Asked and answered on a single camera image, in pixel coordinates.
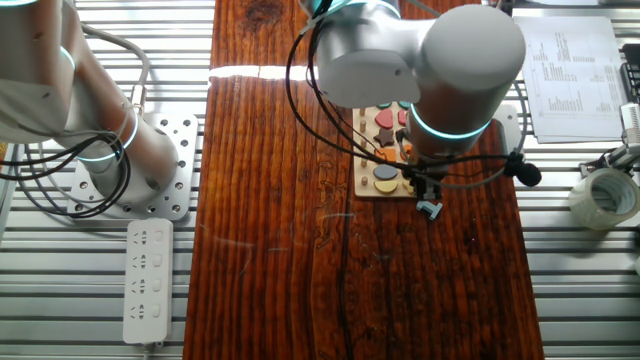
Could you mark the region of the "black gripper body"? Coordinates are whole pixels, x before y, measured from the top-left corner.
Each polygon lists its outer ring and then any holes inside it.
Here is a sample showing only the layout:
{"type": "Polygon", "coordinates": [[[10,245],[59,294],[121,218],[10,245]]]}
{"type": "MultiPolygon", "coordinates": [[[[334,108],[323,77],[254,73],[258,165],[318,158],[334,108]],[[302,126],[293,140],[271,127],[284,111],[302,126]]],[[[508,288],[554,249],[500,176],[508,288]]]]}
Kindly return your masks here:
{"type": "Polygon", "coordinates": [[[417,189],[419,186],[440,187],[440,183],[447,176],[447,165],[432,165],[432,161],[410,160],[408,165],[411,172],[408,175],[409,184],[417,189]]]}

